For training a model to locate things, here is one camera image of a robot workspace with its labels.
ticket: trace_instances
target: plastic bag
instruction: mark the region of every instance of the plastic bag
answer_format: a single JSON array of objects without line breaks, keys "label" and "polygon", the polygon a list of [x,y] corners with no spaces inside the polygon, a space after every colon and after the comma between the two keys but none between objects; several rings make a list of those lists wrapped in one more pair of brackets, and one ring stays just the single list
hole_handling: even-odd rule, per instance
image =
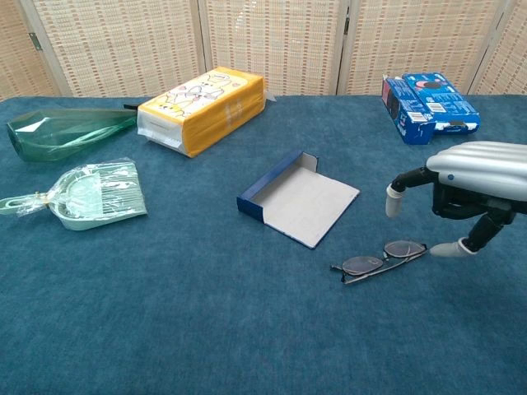
[{"label": "plastic bag", "polygon": [[46,207],[70,230],[147,213],[135,164],[126,158],[70,170],[47,193],[0,200],[3,215],[24,216]]},{"label": "plastic bag", "polygon": [[61,160],[136,124],[131,109],[42,109],[7,123],[11,143],[27,161]]}]

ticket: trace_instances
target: woven panel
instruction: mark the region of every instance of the woven panel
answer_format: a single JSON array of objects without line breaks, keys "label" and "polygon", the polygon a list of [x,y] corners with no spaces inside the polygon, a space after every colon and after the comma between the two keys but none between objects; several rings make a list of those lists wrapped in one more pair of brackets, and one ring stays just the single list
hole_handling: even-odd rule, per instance
[{"label": "woven panel", "polygon": [[156,95],[199,74],[189,0],[34,0],[74,95]]},{"label": "woven panel", "polygon": [[15,5],[0,12],[0,100],[20,95],[57,95]]},{"label": "woven panel", "polygon": [[265,77],[276,95],[330,92],[338,0],[206,1],[212,65]]},{"label": "woven panel", "polygon": [[442,72],[461,89],[500,0],[362,0],[348,94],[380,92],[383,74]]},{"label": "woven panel", "polygon": [[475,93],[527,94],[527,0],[515,5]]}]

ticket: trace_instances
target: tissue package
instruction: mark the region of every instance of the tissue package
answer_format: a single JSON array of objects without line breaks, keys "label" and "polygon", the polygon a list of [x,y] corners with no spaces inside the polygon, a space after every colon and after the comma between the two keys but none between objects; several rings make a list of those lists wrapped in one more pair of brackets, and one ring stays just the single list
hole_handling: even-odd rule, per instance
[{"label": "tissue package", "polygon": [[260,76],[217,67],[138,108],[138,134],[194,157],[264,110]]}]

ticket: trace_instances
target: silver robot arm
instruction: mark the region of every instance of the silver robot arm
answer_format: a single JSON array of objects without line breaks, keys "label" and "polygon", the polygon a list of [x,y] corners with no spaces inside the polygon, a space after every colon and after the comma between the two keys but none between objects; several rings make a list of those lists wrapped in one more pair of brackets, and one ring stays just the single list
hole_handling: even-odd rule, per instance
[{"label": "silver robot arm", "polygon": [[467,142],[430,157],[425,166],[397,176],[386,189],[386,215],[395,217],[406,188],[434,184],[434,214],[462,220],[482,215],[453,243],[431,253],[446,257],[476,254],[517,212],[527,214],[527,146],[500,142]]}]

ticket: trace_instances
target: open cardboard tray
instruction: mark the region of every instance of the open cardboard tray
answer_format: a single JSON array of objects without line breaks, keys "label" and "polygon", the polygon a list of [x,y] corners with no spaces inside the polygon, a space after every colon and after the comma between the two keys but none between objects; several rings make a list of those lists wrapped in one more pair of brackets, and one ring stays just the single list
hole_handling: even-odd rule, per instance
[{"label": "open cardboard tray", "polygon": [[237,198],[238,210],[314,249],[360,192],[317,165],[316,156],[292,152]]}]

